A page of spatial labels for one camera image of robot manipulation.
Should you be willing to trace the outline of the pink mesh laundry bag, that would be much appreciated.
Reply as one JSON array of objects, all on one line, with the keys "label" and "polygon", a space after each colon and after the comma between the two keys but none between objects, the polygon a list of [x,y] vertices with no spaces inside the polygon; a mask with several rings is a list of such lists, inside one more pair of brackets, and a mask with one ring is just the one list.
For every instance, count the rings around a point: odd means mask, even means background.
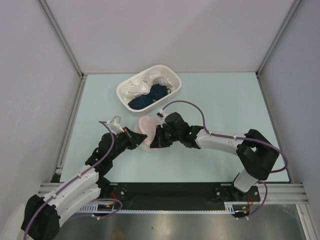
[{"label": "pink mesh laundry bag", "polygon": [[156,148],[150,148],[156,135],[156,127],[160,124],[157,118],[151,115],[140,116],[134,127],[134,132],[147,135],[147,138],[139,145],[139,148],[147,152],[155,152]]}]

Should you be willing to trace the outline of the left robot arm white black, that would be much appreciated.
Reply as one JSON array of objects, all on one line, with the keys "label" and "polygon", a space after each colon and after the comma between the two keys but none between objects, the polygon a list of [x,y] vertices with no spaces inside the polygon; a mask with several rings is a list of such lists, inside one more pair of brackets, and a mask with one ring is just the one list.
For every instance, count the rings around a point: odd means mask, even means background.
[{"label": "left robot arm white black", "polygon": [[69,181],[39,196],[33,195],[25,206],[21,229],[23,238],[53,240],[64,223],[93,200],[110,196],[110,182],[105,178],[113,160],[126,150],[136,149],[147,135],[124,127],[115,134],[104,134],[84,166]]}]

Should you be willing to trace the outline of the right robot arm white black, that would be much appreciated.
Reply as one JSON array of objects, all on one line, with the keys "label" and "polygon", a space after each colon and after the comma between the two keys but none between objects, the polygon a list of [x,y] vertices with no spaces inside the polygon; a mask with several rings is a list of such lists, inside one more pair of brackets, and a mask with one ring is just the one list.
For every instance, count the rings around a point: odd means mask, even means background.
[{"label": "right robot arm white black", "polygon": [[163,116],[161,124],[155,127],[150,148],[168,148],[174,142],[180,142],[187,148],[213,149],[238,156],[244,169],[232,181],[230,194],[232,199],[242,201],[255,183],[269,177],[279,152],[255,129],[240,137],[244,139],[222,137],[221,133],[211,135],[203,126],[189,125],[174,112]]}]

